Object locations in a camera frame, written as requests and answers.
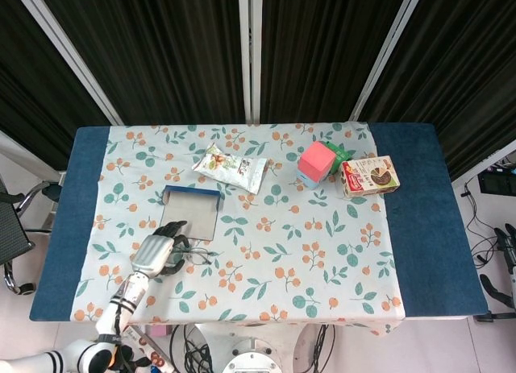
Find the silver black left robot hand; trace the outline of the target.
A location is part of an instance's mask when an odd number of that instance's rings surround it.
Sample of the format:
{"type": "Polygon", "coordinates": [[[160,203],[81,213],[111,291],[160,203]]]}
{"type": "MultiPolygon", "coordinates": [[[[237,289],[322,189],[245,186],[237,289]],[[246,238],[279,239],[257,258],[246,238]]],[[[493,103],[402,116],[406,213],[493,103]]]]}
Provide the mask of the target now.
{"type": "Polygon", "coordinates": [[[177,274],[185,265],[184,253],[190,249],[187,237],[179,234],[186,224],[184,220],[169,222],[147,236],[131,261],[133,271],[150,280],[177,274]]]}

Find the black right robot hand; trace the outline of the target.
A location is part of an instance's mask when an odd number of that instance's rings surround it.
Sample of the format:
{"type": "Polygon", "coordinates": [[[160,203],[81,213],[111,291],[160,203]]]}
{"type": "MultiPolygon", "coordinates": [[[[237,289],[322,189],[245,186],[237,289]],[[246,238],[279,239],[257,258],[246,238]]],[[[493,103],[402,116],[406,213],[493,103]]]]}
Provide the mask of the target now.
{"type": "Polygon", "coordinates": [[[497,249],[503,252],[510,276],[511,295],[499,292],[491,283],[489,277],[480,274],[481,285],[487,294],[510,309],[516,311],[516,228],[505,224],[506,230],[494,228],[497,236],[497,249]]]}

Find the thin black eyeglasses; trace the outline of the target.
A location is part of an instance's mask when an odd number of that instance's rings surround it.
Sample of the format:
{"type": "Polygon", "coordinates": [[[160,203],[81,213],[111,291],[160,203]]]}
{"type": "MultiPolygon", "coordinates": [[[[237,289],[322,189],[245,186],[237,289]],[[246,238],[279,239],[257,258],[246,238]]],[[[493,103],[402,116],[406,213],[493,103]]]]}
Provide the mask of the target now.
{"type": "Polygon", "coordinates": [[[191,248],[177,248],[172,251],[170,257],[171,264],[177,264],[181,260],[193,265],[211,265],[214,253],[205,248],[191,247],[191,248]]]}

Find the grey tray blue rim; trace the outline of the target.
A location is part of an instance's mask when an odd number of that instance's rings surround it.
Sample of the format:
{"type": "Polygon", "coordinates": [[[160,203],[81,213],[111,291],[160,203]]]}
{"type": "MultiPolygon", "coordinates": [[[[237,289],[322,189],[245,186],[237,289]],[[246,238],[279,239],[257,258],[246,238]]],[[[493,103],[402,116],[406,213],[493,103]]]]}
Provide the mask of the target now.
{"type": "Polygon", "coordinates": [[[160,225],[186,221],[179,229],[188,239],[212,241],[218,219],[221,193],[218,190],[167,185],[162,201],[160,225]]]}

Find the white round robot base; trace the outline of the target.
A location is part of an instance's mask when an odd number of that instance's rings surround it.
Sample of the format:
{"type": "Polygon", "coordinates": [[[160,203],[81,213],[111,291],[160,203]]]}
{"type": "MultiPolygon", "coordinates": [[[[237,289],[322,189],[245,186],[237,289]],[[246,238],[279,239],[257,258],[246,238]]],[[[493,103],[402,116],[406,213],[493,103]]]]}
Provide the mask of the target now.
{"type": "Polygon", "coordinates": [[[212,373],[293,373],[295,346],[305,326],[213,322],[196,328],[209,347],[212,373]]]}

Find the cookie box with brown print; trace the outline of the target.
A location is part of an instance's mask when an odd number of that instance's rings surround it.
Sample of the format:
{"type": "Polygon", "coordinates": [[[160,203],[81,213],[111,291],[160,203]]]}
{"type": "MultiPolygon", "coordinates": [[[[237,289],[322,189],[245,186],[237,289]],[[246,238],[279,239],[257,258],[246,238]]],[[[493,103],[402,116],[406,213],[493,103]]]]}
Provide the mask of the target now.
{"type": "Polygon", "coordinates": [[[391,193],[400,186],[389,155],[344,161],[339,178],[346,198],[391,193]]]}

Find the black floor bar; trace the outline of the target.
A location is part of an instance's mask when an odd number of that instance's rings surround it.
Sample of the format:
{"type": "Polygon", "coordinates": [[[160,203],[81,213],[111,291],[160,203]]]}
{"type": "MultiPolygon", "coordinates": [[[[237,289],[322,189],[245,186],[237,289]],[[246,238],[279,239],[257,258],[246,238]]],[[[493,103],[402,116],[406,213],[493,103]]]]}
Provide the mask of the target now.
{"type": "Polygon", "coordinates": [[[483,315],[476,315],[473,317],[475,321],[493,323],[497,320],[511,320],[516,319],[516,313],[491,313],[488,312],[483,315]]]}

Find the blue felt table cover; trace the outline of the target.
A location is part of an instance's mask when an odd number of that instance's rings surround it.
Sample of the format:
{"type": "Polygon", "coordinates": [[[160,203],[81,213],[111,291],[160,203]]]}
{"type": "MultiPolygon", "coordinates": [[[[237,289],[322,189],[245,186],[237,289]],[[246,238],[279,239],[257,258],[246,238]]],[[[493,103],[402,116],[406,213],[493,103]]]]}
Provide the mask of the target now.
{"type": "MultiPolygon", "coordinates": [[[[401,187],[385,202],[406,316],[486,313],[488,305],[435,128],[416,122],[376,122],[369,128],[379,152],[392,157],[401,177],[401,187]]],[[[32,321],[70,318],[108,134],[106,126],[84,126],[76,132],[29,314],[32,321]]]]}

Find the yellow plush toy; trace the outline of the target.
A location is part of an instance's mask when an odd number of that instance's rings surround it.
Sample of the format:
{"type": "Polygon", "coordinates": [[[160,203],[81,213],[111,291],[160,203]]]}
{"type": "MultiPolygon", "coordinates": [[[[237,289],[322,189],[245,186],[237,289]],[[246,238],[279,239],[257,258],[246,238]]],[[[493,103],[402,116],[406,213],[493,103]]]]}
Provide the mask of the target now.
{"type": "Polygon", "coordinates": [[[114,373],[135,373],[133,357],[132,348],[126,345],[118,346],[114,353],[114,360],[110,363],[109,370],[114,373]]]}

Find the red white printed package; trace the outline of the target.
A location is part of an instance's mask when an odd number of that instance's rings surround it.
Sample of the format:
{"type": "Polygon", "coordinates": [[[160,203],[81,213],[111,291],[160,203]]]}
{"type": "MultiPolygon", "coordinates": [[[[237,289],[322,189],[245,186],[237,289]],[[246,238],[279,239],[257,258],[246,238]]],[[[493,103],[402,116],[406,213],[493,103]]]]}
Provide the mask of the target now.
{"type": "Polygon", "coordinates": [[[144,366],[145,373],[162,373],[165,365],[157,344],[150,339],[138,326],[130,325],[123,331],[123,340],[132,349],[134,360],[144,366]]]}

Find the white foil snack bag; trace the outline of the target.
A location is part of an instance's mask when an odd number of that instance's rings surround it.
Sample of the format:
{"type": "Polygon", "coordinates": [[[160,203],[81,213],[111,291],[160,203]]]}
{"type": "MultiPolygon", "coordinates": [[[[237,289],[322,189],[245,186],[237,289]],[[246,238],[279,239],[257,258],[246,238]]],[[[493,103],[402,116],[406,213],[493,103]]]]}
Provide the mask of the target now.
{"type": "Polygon", "coordinates": [[[212,143],[192,170],[213,180],[234,185],[256,195],[264,176],[266,158],[248,158],[221,151],[212,143]]]}

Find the floral fruit print tablecloth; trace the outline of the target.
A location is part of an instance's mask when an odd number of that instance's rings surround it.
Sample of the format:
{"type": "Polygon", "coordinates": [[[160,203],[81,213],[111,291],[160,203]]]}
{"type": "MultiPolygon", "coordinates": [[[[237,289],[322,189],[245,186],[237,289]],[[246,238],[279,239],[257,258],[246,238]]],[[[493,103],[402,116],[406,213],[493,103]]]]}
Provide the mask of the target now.
{"type": "Polygon", "coordinates": [[[213,263],[151,280],[133,321],[334,322],[390,333],[405,310],[384,199],[347,199],[336,176],[308,189],[296,169],[315,141],[356,158],[377,153],[359,122],[110,129],[70,319],[100,318],[160,226],[164,188],[177,185],[221,193],[214,239],[192,241],[213,263]],[[212,143],[268,160],[256,195],[192,170],[212,143]]]}

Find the black mesh office chair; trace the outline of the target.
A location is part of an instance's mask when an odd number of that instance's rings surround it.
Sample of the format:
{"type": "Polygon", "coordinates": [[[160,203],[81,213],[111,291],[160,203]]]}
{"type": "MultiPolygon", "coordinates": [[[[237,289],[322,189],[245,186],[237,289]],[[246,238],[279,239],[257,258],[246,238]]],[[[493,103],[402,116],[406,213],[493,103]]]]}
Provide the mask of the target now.
{"type": "Polygon", "coordinates": [[[17,284],[13,272],[13,260],[35,247],[27,233],[50,234],[51,229],[24,229],[20,218],[27,211],[34,198],[42,193],[55,203],[60,200],[62,186],[55,181],[44,180],[26,194],[9,193],[0,177],[0,266],[7,288],[17,296],[31,295],[36,290],[35,283],[17,284]]]}

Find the light blue foam cube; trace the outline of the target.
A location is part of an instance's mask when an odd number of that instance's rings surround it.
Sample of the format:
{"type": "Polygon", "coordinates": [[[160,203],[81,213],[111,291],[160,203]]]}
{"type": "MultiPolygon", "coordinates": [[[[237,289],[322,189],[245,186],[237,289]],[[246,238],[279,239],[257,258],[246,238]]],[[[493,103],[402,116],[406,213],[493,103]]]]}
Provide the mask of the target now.
{"type": "Polygon", "coordinates": [[[323,181],[323,177],[313,179],[299,168],[296,171],[296,176],[308,189],[316,189],[323,181]]]}

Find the black pleated curtain panel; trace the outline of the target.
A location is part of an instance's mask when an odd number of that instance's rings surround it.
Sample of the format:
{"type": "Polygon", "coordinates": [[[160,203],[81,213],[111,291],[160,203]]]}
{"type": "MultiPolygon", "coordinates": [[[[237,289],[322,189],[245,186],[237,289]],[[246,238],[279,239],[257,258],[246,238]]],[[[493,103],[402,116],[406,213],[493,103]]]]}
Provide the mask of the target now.
{"type": "Polygon", "coordinates": [[[66,167],[78,128],[108,120],[20,0],[0,0],[0,131],[66,167]]]}
{"type": "Polygon", "coordinates": [[[260,122],[349,119],[403,0],[263,0],[260,122]]]}
{"type": "Polygon", "coordinates": [[[361,112],[435,127],[457,179],[516,140],[516,0],[419,0],[361,112]]]}
{"type": "Polygon", "coordinates": [[[239,0],[44,0],[123,123],[242,124],[239,0]]]}

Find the pink foam cube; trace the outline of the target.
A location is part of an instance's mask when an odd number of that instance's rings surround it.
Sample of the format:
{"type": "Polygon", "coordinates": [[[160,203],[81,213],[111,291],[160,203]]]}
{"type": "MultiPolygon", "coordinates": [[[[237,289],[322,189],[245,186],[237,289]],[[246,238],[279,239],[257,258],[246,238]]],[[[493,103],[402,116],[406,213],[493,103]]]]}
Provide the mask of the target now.
{"type": "Polygon", "coordinates": [[[313,182],[319,183],[329,173],[336,154],[325,143],[313,142],[304,151],[298,162],[298,169],[313,182]]]}

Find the green object behind cubes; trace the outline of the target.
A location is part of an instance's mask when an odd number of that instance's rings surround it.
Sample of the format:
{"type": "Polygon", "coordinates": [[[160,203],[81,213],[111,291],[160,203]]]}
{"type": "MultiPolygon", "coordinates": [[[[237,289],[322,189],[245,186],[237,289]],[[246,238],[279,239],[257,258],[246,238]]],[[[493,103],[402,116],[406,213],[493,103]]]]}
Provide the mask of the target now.
{"type": "Polygon", "coordinates": [[[350,160],[352,155],[348,151],[346,151],[343,147],[334,145],[333,143],[331,143],[329,141],[326,141],[324,143],[324,145],[330,151],[335,153],[334,161],[328,172],[329,175],[334,175],[339,171],[339,167],[340,167],[341,163],[344,161],[350,160]]]}

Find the white partition post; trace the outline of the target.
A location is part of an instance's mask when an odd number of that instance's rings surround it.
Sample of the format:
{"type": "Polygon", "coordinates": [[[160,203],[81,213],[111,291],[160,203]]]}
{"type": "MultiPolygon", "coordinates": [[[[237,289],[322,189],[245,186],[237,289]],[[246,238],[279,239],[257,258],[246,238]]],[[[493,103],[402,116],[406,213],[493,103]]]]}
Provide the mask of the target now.
{"type": "Polygon", "coordinates": [[[375,89],[378,80],[383,73],[385,66],[387,65],[390,57],[393,54],[395,47],[399,39],[402,36],[403,31],[406,29],[411,16],[413,15],[420,0],[403,0],[400,5],[394,19],[389,27],[386,37],[381,45],[381,48],[377,54],[377,57],[372,65],[372,68],[367,76],[367,79],[360,91],[356,103],[349,116],[350,122],[358,121],[360,115],[370,98],[373,90],[375,89]]]}
{"type": "Polygon", "coordinates": [[[112,126],[124,122],[44,0],[20,0],[112,126]]]}
{"type": "Polygon", "coordinates": [[[260,124],[263,0],[239,0],[243,107],[248,125],[260,124]]]}

